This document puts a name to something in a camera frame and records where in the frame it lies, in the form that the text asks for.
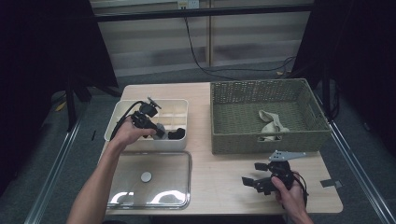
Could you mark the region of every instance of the woven basket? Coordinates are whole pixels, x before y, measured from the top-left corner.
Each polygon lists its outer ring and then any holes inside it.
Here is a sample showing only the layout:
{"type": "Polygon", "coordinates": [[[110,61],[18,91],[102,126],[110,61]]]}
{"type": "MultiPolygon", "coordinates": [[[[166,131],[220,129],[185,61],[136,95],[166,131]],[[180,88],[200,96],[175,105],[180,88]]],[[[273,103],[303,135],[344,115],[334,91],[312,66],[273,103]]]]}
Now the woven basket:
{"type": "Polygon", "coordinates": [[[305,79],[213,82],[210,91],[213,154],[318,151],[331,136],[305,79]],[[278,114],[290,131],[262,133],[260,110],[278,114]]]}

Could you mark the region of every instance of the white container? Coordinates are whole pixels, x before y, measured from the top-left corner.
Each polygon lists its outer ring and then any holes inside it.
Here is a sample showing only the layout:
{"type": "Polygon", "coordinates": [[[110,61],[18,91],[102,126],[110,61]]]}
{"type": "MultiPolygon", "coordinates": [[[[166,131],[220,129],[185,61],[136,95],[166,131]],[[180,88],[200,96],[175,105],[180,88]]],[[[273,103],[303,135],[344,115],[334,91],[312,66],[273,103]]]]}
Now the white container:
{"type": "MultiPolygon", "coordinates": [[[[161,123],[165,132],[175,132],[178,128],[186,130],[186,134],[182,139],[179,140],[154,140],[151,136],[147,138],[140,137],[135,143],[129,145],[125,150],[183,150],[187,144],[187,115],[189,103],[183,99],[153,99],[157,105],[162,109],[157,108],[158,114],[153,118],[149,118],[154,124],[161,123]]],[[[107,125],[105,140],[109,141],[111,134],[113,133],[114,127],[120,117],[128,110],[128,108],[138,100],[131,101],[119,101],[113,111],[110,122],[107,125]]],[[[136,105],[129,114],[133,114],[138,110],[140,104],[136,105]]]]}

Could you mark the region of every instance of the person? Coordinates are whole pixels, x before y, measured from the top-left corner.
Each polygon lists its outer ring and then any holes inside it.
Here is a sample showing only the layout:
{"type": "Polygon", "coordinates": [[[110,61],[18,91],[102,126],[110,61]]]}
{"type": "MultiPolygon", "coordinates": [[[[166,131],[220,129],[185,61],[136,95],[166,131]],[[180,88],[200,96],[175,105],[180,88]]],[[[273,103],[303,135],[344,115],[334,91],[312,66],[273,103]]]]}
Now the person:
{"type": "MultiPolygon", "coordinates": [[[[75,199],[66,223],[102,223],[106,214],[108,195],[121,152],[144,135],[154,135],[152,129],[136,128],[130,117],[122,123],[115,137],[108,143],[102,158],[75,199]]],[[[294,181],[290,190],[277,177],[271,181],[279,189],[276,199],[283,204],[288,216],[296,224],[313,223],[305,210],[303,193],[294,181]]]]}

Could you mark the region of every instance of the table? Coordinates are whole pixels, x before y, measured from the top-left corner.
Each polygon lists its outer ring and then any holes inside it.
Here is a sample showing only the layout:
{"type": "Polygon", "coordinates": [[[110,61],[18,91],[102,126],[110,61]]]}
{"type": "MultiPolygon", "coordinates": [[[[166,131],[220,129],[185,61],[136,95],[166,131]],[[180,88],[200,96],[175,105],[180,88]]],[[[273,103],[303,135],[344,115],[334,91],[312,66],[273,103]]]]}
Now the table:
{"type": "MultiPolygon", "coordinates": [[[[127,86],[121,100],[185,99],[189,101],[186,151],[192,156],[191,200],[183,210],[107,210],[107,215],[276,215],[285,210],[275,195],[264,196],[243,186],[241,176],[268,175],[256,171],[254,162],[268,162],[270,154],[213,155],[210,142],[210,83],[150,84],[127,86]]],[[[320,152],[291,160],[292,170],[305,179],[308,213],[340,213],[343,205],[335,187],[323,188],[330,179],[320,152]]]]}

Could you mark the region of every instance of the clear plastic container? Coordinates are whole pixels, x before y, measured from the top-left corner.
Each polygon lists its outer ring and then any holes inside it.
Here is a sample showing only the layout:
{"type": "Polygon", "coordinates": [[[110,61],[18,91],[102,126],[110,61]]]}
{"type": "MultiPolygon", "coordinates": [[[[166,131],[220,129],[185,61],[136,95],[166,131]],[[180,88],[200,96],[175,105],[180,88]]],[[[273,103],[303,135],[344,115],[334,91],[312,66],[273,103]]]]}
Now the clear plastic container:
{"type": "Polygon", "coordinates": [[[191,155],[124,152],[114,174],[108,209],[183,209],[190,201],[191,155]]]}

